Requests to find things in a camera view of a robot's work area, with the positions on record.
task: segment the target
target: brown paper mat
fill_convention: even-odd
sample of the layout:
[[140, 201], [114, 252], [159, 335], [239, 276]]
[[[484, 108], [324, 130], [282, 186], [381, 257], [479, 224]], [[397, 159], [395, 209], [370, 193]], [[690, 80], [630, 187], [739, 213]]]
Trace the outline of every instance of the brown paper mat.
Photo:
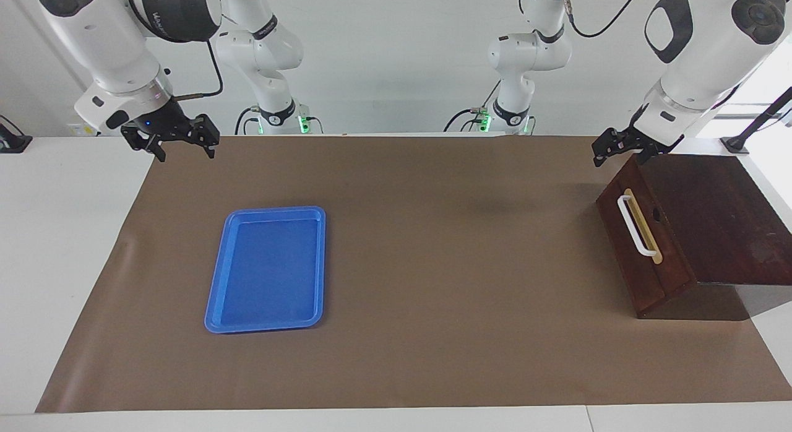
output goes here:
[[[153, 164], [37, 412], [792, 399], [747, 322], [637, 320], [589, 138], [224, 138]], [[215, 335], [223, 221], [328, 215], [325, 316]]]

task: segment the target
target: black mount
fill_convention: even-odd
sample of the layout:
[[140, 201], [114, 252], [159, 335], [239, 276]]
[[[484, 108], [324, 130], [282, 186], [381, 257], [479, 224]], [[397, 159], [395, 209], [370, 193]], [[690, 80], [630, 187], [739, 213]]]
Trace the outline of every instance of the black mount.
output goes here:
[[745, 127], [740, 135], [721, 138], [723, 146], [731, 153], [743, 153], [744, 155], [749, 153], [745, 148], [747, 139], [751, 138], [751, 135], [755, 134], [767, 121], [770, 121], [770, 118], [775, 116], [790, 100], [792, 100], [792, 87], [786, 89], [760, 116], [756, 116], [756, 119]]
[[201, 114], [195, 119], [189, 120], [187, 131], [172, 131], [163, 134], [140, 135], [140, 129], [136, 123], [130, 122], [121, 126], [121, 135], [127, 140], [129, 146], [134, 150], [144, 150], [153, 153], [153, 156], [161, 162], [165, 161], [165, 151], [162, 150], [162, 142], [186, 141], [204, 148], [209, 158], [215, 158], [215, 146], [220, 144], [220, 131], [209, 119], [209, 116]]
[[14, 135], [0, 124], [0, 153], [22, 153], [32, 141], [32, 136]]

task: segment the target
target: black cable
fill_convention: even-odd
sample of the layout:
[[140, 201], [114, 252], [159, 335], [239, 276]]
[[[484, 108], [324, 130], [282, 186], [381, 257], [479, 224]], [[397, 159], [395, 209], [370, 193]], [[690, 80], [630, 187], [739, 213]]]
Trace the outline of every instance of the black cable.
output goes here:
[[780, 122], [781, 122], [781, 119], [784, 119], [784, 118], [786, 118], [786, 116], [787, 116], [787, 115], [789, 115], [790, 111], [792, 111], [792, 108], [790, 108], [789, 110], [787, 110], [787, 111], [786, 111], [786, 113], [784, 113], [783, 115], [779, 116], [779, 117], [778, 117], [778, 119], [776, 119], [775, 121], [773, 121], [773, 123], [772, 123], [772, 124], [770, 124], [770, 125], [768, 125], [768, 126], [765, 126], [765, 127], [760, 127], [760, 128], [758, 128], [758, 129], [756, 129], [756, 131], [763, 131], [764, 129], [769, 129], [770, 127], [773, 127], [774, 125], [776, 125], [776, 124], [780, 123]]
[[206, 41], [206, 46], [209, 48], [209, 57], [212, 58], [212, 65], [215, 66], [215, 73], [217, 74], [217, 82], [220, 84], [217, 90], [210, 93], [191, 93], [189, 95], [180, 95], [173, 97], [175, 100], [189, 100], [198, 99], [202, 97], [216, 97], [218, 94], [223, 93], [223, 75], [220, 74], [220, 67], [217, 66], [217, 59], [215, 59], [215, 50], [212, 48], [212, 42]]
[[580, 29], [578, 29], [578, 28], [577, 28], [577, 25], [575, 24], [575, 17], [574, 17], [574, 14], [571, 12], [571, 10], [572, 10], [572, 0], [568, 0], [568, 1], [569, 1], [569, 11], [570, 11], [570, 12], [569, 12], [569, 15], [568, 15], [568, 16], [569, 16], [569, 23], [571, 24], [571, 26], [572, 26], [572, 29], [574, 29], [574, 30], [575, 30], [575, 32], [576, 32], [578, 35], [581, 35], [582, 37], [585, 37], [585, 38], [589, 38], [589, 39], [590, 39], [590, 38], [593, 38], [593, 37], [597, 37], [598, 35], [602, 35], [602, 34], [603, 34], [603, 32], [606, 32], [606, 31], [608, 31], [608, 29], [609, 29], [609, 28], [611, 28], [611, 26], [612, 26], [614, 23], [616, 23], [616, 21], [617, 21], [617, 20], [618, 20], [618, 19], [619, 19], [619, 18], [622, 16], [622, 14], [623, 14], [624, 10], [626, 10], [626, 9], [627, 9], [627, 7], [628, 7], [628, 6], [630, 6], [630, 3], [631, 3], [633, 0], [627, 0], [627, 1], [624, 3], [624, 6], [622, 6], [622, 9], [620, 9], [620, 10], [619, 10], [619, 12], [617, 12], [617, 14], [616, 14], [616, 15], [614, 15], [613, 19], [611, 19], [611, 21], [610, 21], [610, 22], [608, 22], [608, 24], [606, 24], [606, 25], [605, 25], [605, 28], [601, 29], [599, 32], [592, 33], [592, 34], [586, 34], [586, 33], [583, 33], [582, 31], [580, 31]]
[[533, 121], [533, 122], [534, 122], [534, 125], [532, 125], [532, 126], [531, 126], [531, 133], [529, 133], [529, 134], [528, 134], [528, 136], [534, 136], [534, 130], [536, 130], [536, 117], [535, 117], [535, 116], [529, 116], [529, 117], [528, 117], [528, 122], [527, 122], [527, 123], [525, 123], [525, 124], [526, 124], [526, 127], [527, 127], [527, 124], [528, 124], [529, 122], [531, 122], [531, 121]]
[[245, 124], [243, 124], [243, 135], [247, 135], [247, 124], [248, 124], [250, 121], [257, 123], [257, 122], [258, 122], [258, 118], [248, 118], [248, 119], [245, 119]]
[[486, 108], [487, 102], [489, 102], [489, 99], [493, 97], [493, 94], [495, 94], [495, 90], [497, 90], [497, 86], [500, 84], [501, 84], [501, 79], [498, 79], [498, 81], [495, 83], [495, 86], [493, 87], [493, 91], [489, 92], [489, 96], [487, 96], [487, 99], [484, 100], [484, 104], [482, 104], [481, 107]]
[[243, 123], [243, 118], [248, 114], [248, 111], [252, 111], [250, 110], [250, 107], [245, 108], [245, 110], [239, 114], [239, 117], [237, 118], [237, 125], [234, 127], [234, 135], [239, 135], [239, 125]]
[[711, 108], [710, 110], [715, 110], [716, 108], [724, 105], [727, 102], [727, 100], [732, 99], [732, 97], [734, 96], [736, 91], [738, 91], [738, 88], [740, 88], [740, 85], [742, 85], [742, 84], [735, 85], [734, 88], [732, 89], [732, 91], [730, 91], [729, 94], [724, 99], [721, 100], [721, 102], [718, 102], [718, 104], [713, 106], [713, 108]]
[[319, 123], [319, 130], [322, 131], [323, 134], [325, 133], [325, 127], [322, 125], [321, 119], [317, 118], [316, 116], [308, 116], [308, 118], [306, 118], [306, 121], [316, 121], [317, 123]]
[[470, 110], [469, 108], [466, 108], [466, 110], [463, 110], [463, 111], [459, 111], [459, 113], [454, 115], [454, 117], [452, 117], [452, 119], [450, 119], [450, 121], [448, 121], [448, 124], [446, 124], [446, 127], [443, 129], [443, 131], [448, 131], [448, 127], [450, 127], [450, 125], [452, 125], [453, 122], [456, 121], [456, 119], [459, 116], [463, 116], [465, 113], [473, 113], [473, 111]]
[[462, 124], [462, 128], [461, 128], [461, 129], [459, 129], [459, 131], [465, 131], [465, 126], [466, 126], [467, 124], [470, 124], [470, 128], [469, 128], [469, 129], [467, 129], [467, 131], [472, 131], [472, 130], [473, 130], [473, 127], [475, 127], [475, 125], [476, 125], [477, 123], [480, 123], [480, 122], [481, 122], [481, 120], [480, 120], [480, 119], [475, 119], [475, 118], [473, 118], [473, 119], [471, 119], [470, 121], [466, 122], [465, 124]]
[[17, 125], [16, 125], [16, 124], [14, 124], [14, 122], [13, 122], [13, 121], [11, 121], [11, 119], [8, 119], [8, 118], [6, 118], [6, 117], [5, 117], [5, 116], [3, 116], [3, 115], [0, 115], [0, 118], [2, 118], [2, 119], [5, 119], [5, 121], [6, 121], [8, 124], [11, 124], [11, 127], [15, 128], [15, 129], [16, 129], [16, 130], [19, 132], [19, 135], [20, 135], [20, 136], [25, 136], [25, 133], [22, 131], [22, 129], [20, 129], [19, 127], [17, 127]]

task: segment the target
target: drawer handle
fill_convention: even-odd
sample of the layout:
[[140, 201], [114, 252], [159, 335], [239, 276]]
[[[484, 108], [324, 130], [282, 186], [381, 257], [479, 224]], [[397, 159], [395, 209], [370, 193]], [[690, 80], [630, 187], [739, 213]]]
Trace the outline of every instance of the drawer handle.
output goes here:
[[622, 212], [624, 224], [627, 226], [627, 231], [630, 232], [630, 237], [633, 238], [635, 248], [641, 255], [651, 257], [655, 265], [660, 265], [663, 262], [663, 255], [660, 252], [660, 247], [657, 246], [657, 242], [654, 240], [654, 235], [652, 235], [648, 223], [646, 223], [646, 218], [643, 217], [641, 207], [639, 207], [639, 203], [637, 203], [633, 191], [631, 189], [625, 189], [624, 195], [617, 199], [616, 204], [619, 206], [619, 211]]

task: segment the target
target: green indicator light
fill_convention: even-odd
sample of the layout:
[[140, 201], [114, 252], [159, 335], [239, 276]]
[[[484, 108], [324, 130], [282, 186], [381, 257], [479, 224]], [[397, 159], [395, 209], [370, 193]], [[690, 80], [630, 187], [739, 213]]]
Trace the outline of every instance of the green indicator light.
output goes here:
[[299, 125], [303, 133], [308, 133], [311, 130], [311, 125], [308, 124], [308, 120], [304, 116], [299, 117]]
[[528, 135], [533, 135], [535, 128], [536, 128], [536, 118], [532, 117], [532, 116], [529, 116], [528, 117], [528, 121], [525, 123], [525, 127], [523, 127], [523, 133], [526, 133]]
[[481, 131], [489, 131], [489, 125], [492, 124], [493, 117], [487, 115], [484, 122], [481, 124]]

